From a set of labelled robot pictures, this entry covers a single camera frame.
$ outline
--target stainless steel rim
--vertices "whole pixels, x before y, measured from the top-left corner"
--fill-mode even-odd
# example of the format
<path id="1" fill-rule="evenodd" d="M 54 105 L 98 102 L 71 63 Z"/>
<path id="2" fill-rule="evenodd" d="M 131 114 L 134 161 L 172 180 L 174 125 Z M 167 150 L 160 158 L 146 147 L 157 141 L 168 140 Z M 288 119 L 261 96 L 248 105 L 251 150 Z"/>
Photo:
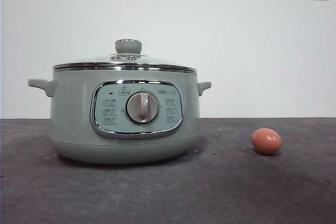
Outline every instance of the stainless steel rim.
<path id="1" fill-rule="evenodd" d="M 56 72 L 63 72 L 63 71 L 78 71 L 78 70 L 134 70 L 134 71 L 166 71 L 166 72 L 180 72 L 180 73 L 192 73 L 192 74 L 197 74 L 196 69 L 193 68 L 181 68 L 181 69 L 173 69 L 173 68 L 166 68 L 162 66 L 167 66 L 167 65 L 146 65 L 146 66 L 141 66 L 137 65 L 136 67 L 134 66 L 128 66 L 128 65 L 121 65 L 121 66 L 97 66 L 93 67 L 92 65 L 88 66 L 81 66 L 81 67 L 63 67 L 63 68 L 55 68 L 54 66 L 54 73 Z"/>
<path id="2" fill-rule="evenodd" d="M 135 63 L 135 62 L 80 62 L 80 63 L 65 63 L 58 64 L 53 66 L 54 70 L 62 68 L 82 68 L 82 67 L 133 67 L 133 68 L 162 68 L 162 69 L 175 69 L 175 70 L 186 70 L 191 72 L 196 72 L 196 69 L 176 66 L 176 65 L 167 65 L 167 64 L 153 64 L 153 63 Z"/>

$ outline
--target electric hot pot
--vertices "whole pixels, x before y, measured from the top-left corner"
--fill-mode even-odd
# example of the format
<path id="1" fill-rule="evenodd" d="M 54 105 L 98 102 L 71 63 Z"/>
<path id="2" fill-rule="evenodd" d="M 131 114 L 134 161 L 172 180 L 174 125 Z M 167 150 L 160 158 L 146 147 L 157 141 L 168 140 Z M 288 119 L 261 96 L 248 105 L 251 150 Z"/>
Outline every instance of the electric hot pot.
<path id="1" fill-rule="evenodd" d="M 50 138 L 67 158 L 134 164 L 181 155 L 197 141 L 198 97 L 211 82 L 196 70 L 141 53 L 133 39 L 116 54 L 55 65 L 53 80 L 28 85 L 51 97 Z"/>

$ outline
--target pot base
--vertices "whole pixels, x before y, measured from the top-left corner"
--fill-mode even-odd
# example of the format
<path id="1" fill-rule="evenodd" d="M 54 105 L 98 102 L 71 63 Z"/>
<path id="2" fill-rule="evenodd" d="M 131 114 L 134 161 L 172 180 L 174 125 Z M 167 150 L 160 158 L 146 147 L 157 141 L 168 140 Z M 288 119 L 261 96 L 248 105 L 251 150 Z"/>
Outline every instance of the pot base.
<path id="1" fill-rule="evenodd" d="M 164 143 L 134 145 L 83 145 L 52 141 L 56 151 L 69 159 L 92 164 L 125 165 L 182 155 L 196 143 L 197 136 Z"/>

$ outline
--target button icon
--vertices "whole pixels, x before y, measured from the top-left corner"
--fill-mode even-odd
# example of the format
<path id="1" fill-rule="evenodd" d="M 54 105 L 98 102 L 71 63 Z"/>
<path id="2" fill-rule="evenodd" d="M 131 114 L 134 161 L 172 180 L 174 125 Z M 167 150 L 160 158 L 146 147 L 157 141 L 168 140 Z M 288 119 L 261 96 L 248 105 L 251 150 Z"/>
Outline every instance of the button icon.
<path id="1" fill-rule="evenodd" d="M 176 99 L 174 98 L 168 98 L 166 99 L 166 105 L 176 105 Z"/>
<path id="2" fill-rule="evenodd" d="M 117 118 L 104 118 L 103 119 L 103 124 L 105 125 L 115 125 L 117 124 Z"/>
<path id="3" fill-rule="evenodd" d="M 167 123 L 176 123 L 177 118 L 174 115 L 167 116 Z"/>
<path id="4" fill-rule="evenodd" d="M 166 108 L 166 113 L 167 114 L 176 114 L 177 113 L 177 109 L 176 109 L 176 107 L 167 107 Z"/>
<path id="5" fill-rule="evenodd" d="M 129 95 L 130 90 L 126 86 L 122 86 L 118 93 L 119 95 Z"/>
<path id="6" fill-rule="evenodd" d="M 117 112 L 116 112 L 115 108 L 104 109 L 103 110 L 103 115 L 117 115 Z"/>
<path id="7" fill-rule="evenodd" d="M 104 99 L 103 106 L 117 106 L 117 101 L 115 99 Z"/>

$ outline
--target pot handle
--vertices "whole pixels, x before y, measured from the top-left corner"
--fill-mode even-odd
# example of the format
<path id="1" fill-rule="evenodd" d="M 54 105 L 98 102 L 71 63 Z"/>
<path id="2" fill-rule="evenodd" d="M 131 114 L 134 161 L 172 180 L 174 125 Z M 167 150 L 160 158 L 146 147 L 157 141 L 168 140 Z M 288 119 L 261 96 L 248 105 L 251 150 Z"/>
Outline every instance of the pot handle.
<path id="1" fill-rule="evenodd" d="M 197 84 L 198 96 L 200 97 L 203 94 L 203 91 L 209 88 L 211 88 L 211 82 L 199 82 Z"/>
<path id="2" fill-rule="evenodd" d="M 54 81 L 42 79 L 28 80 L 28 86 L 43 89 L 48 97 L 54 97 L 56 90 L 56 83 Z"/>

